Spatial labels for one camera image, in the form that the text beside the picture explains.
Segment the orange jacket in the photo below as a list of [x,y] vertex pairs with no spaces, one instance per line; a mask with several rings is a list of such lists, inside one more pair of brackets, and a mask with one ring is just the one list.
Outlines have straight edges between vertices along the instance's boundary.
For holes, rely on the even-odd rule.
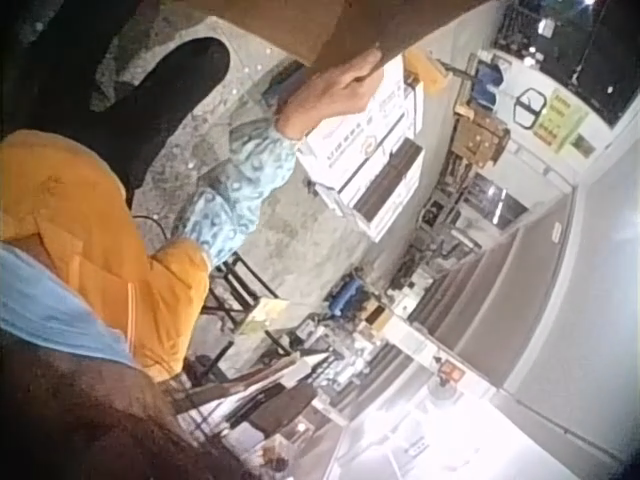
[[[0,202],[2,241],[39,236],[54,273],[122,331],[154,380],[180,372],[209,288],[195,242],[148,256],[118,179],[58,135],[25,130],[0,145]],[[33,243],[22,249],[37,258]]]

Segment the patterned blue shirt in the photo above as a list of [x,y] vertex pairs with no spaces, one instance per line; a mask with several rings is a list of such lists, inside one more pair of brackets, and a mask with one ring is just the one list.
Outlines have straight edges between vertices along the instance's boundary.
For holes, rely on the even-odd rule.
[[202,186],[173,229],[202,247],[209,267],[224,262],[253,232],[262,202],[291,177],[295,142],[280,135],[270,119],[231,130],[231,158],[202,178]]

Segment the cable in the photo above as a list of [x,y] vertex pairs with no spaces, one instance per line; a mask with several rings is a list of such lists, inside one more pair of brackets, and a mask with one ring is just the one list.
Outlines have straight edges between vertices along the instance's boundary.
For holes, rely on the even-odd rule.
[[149,215],[134,215],[133,216],[134,219],[141,219],[141,220],[149,220],[150,222],[152,222],[156,227],[158,227],[160,229],[160,233],[162,233],[162,236],[164,237],[165,240],[169,240],[169,235],[167,235],[167,232],[165,231],[164,227],[162,226],[162,224],[156,220],[153,217],[150,217]]

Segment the concrete floor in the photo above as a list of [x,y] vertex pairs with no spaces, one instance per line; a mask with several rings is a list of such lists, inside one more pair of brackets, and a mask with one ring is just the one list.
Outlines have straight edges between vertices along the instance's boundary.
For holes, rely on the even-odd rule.
[[[421,48],[453,65],[466,65],[468,55],[492,36],[496,5],[497,2],[486,4],[434,32],[421,42]],[[149,23],[151,34],[140,33],[146,31]],[[224,21],[179,5],[168,5],[151,19],[142,12],[125,30],[117,63],[125,64],[126,68],[119,72],[119,78],[139,82],[176,45],[201,36],[219,37],[229,46],[232,53],[229,75],[169,140],[134,203],[134,213],[152,215],[167,231],[195,190],[198,177],[226,157],[230,126],[268,114],[260,101],[260,92],[289,61],[284,52]],[[136,55],[127,52],[126,45],[136,45]],[[417,139],[426,151],[421,184],[378,244],[307,192],[305,172],[300,165],[291,180],[264,204],[258,230],[243,245],[241,253],[280,297],[292,304],[280,324],[272,328],[291,326],[317,309],[333,284],[355,265],[364,266],[374,286],[386,286],[444,161],[457,89],[458,81],[453,80],[443,92],[426,98],[424,128]],[[159,232],[150,222],[141,221],[139,226],[151,250],[162,244]],[[215,320],[203,319],[194,333],[193,350],[215,353],[221,344],[219,327]],[[260,336],[239,339],[225,358],[231,374],[253,362],[261,341]]]

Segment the sign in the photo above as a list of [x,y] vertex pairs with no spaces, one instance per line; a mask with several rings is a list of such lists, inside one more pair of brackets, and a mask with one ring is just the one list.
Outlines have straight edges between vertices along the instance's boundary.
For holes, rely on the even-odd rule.
[[560,153],[589,112],[569,100],[560,89],[554,90],[549,105],[538,119],[533,134],[555,153]]

